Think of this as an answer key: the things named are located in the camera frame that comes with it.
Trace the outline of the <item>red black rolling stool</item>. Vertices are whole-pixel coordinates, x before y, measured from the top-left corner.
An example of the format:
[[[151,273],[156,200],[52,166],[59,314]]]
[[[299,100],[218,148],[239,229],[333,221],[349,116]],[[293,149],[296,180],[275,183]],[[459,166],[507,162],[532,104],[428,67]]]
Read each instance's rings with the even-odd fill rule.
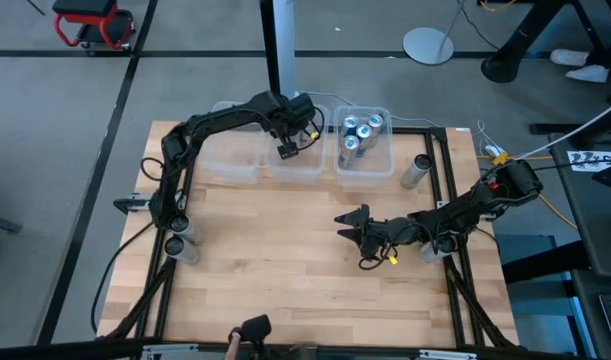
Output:
[[[56,14],[54,29],[69,47],[89,49],[92,44],[104,44],[126,52],[132,48],[129,39],[136,31],[134,16],[120,9],[118,0],[55,0],[52,10]],[[62,20],[80,25],[73,39],[62,31]]]

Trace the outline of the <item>black desk foot bar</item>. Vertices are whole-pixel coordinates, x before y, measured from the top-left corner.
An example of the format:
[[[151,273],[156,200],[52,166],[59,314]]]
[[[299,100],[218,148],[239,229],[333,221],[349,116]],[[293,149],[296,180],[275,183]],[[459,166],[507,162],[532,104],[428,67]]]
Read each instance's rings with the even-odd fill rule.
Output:
[[[581,241],[511,261],[502,266],[507,283],[530,280],[571,270],[590,270],[591,262]]]

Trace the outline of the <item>grey round floor stand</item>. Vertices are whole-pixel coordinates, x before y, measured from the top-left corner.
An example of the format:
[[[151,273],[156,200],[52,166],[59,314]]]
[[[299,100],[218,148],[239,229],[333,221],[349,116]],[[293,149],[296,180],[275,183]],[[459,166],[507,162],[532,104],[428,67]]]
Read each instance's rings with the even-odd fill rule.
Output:
[[[451,32],[464,11],[466,0],[456,0],[458,8],[446,30],[432,27],[417,27],[408,31],[402,40],[405,54],[423,65],[441,65],[454,57],[455,46]]]

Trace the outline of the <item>clear plastic bin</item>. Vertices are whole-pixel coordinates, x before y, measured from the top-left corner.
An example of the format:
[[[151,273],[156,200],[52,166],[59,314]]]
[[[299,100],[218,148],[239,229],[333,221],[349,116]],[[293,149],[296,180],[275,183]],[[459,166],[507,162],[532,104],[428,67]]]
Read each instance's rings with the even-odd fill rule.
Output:
[[[356,158],[349,169],[341,169],[338,162],[341,120],[347,115],[354,115],[359,125],[366,124],[372,114],[379,114],[384,119],[384,126],[375,147],[368,148],[363,157]],[[343,187],[376,187],[390,178],[394,173],[393,134],[390,112],[382,107],[340,106],[333,115],[333,165],[338,183]]]
[[[312,133],[319,130],[320,138],[311,146],[311,142],[303,148],[299,148],[299,154],[287,160],[282,160],[278,154],[277,147],[280,145],[278,139],[269,137],[266,141],[266,152],[264,164],[275,181],[284,183],[297,183],[313,185],[326,167],[327,139],[326,126],[329,124],[329,110],[320,104],[315,104],[316,113],[313,119],[316,126],[309,124],[307,130]]]
[[[255,122],[210,135],[198,156],[201,170],[224,183],[254,184],[265,141],[266,133]]]

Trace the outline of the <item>black aluminium table frame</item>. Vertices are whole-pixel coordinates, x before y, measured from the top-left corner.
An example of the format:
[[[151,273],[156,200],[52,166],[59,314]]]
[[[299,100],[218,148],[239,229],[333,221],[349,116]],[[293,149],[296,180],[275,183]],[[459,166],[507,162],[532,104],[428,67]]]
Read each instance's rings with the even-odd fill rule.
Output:
[[[276,182],[269,171],[250,185],[227,185],[204,171],[191,183],[188,208],[202,236],[201,258],[179,265],[154,297],[135,335],[167,341],[223,342],[243,320],[267,314],[270,341],[291,344],[452,348],[488,344],[480,324],[415,247],[396,264],[357,266],[356,247],[337,235],[335,217],[366,203],[378,218],[433,207],[467,191],[478,168],[466,129],[401,128],[395,168],[425,152],[437,167],[411,191],[396,178],[377,188],[345,188],[327,168],[314,185]]]

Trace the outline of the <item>black horizontal crossbar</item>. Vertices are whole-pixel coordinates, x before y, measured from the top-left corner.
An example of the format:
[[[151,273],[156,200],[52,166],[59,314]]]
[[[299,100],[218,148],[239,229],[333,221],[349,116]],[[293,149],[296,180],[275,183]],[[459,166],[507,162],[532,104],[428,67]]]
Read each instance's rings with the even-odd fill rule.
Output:
[[[0,348],[0,360],[112,360],[127,357],[225,351],[220,343],[167,343],[156,338],[102,339],[89,342]],[[453,349],[305,346],[305,353],[320,356],[384,356],[449,360],[601,360],[529,351],[464,345]]]

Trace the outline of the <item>black desk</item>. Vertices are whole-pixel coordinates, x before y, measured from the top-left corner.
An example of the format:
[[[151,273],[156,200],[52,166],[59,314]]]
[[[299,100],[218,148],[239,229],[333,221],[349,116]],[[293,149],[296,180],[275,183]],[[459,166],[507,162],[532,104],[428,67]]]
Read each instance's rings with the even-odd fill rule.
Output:
[[[548,139],[557,142],[550,153],[559,166],[557,171],[592,269],[611,277],[611,188],[592,180],[597,172],[572,170],[566,152],[578,150],[561,135],[550,135]],[[611,136],[604,144],[580,151],[611,151]]]

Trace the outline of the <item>grey black support column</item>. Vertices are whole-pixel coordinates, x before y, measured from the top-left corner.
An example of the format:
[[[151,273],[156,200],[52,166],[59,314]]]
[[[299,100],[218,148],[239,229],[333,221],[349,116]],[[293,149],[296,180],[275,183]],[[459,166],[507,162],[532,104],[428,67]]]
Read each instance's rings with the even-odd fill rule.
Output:
[[[294,0],[259,0],[270,89],[296,97]]]

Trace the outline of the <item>white paper label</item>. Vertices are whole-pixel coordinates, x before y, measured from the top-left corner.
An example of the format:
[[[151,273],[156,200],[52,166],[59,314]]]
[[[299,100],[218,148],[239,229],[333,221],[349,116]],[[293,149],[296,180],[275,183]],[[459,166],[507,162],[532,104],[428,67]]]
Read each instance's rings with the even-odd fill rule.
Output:
[[[567,151],[575,172],[600,172],[611,167],[611,151]]]

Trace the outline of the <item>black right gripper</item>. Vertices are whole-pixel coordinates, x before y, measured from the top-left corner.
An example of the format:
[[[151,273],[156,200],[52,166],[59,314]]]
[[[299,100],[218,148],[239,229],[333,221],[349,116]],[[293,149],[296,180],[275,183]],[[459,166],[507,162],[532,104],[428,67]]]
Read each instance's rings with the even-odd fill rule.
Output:
[[[334,218],[336,223],[357,226],[338,230],[337,234],[359,246],[363,257],[375,257],[381,248],[412,244],[420,235],[420,225],[410,218],[374,221],[369,215],[369,206],[361,204],[358,209]]]

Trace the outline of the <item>black desk leg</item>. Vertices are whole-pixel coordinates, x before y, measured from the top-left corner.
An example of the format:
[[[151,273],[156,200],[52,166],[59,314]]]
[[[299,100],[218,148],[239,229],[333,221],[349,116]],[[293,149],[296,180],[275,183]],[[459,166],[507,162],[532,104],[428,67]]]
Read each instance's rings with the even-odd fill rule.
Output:
[[[506,43],[481,63],[481,72],[495,83],[516,79],[529,48],[559,11],[571,0],[535,0],[530,11]]]

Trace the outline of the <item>person's white shoe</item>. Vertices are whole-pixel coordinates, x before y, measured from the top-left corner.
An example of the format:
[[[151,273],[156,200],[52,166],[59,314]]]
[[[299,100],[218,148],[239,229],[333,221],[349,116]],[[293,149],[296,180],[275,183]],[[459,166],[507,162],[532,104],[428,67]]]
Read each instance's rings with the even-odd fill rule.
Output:
[[[589,55],[589,52],[555,49],[550,53],[550,60],[561,66],[584,67]]]
[[[609,69],[600,65],[585,66],[565,74],[566,78],[591,83],[605,83],[608,76]]]

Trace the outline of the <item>black table clamp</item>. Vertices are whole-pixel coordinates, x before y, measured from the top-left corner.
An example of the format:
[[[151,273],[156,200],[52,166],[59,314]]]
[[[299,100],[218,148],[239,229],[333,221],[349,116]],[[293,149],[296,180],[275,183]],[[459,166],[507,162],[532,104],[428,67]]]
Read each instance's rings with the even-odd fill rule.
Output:
[[[115,199],[113,205],[123,214],[129,215],[132,212],[147,211],[149,202],[150,197],[148,195],[132,193],[127,197]]]

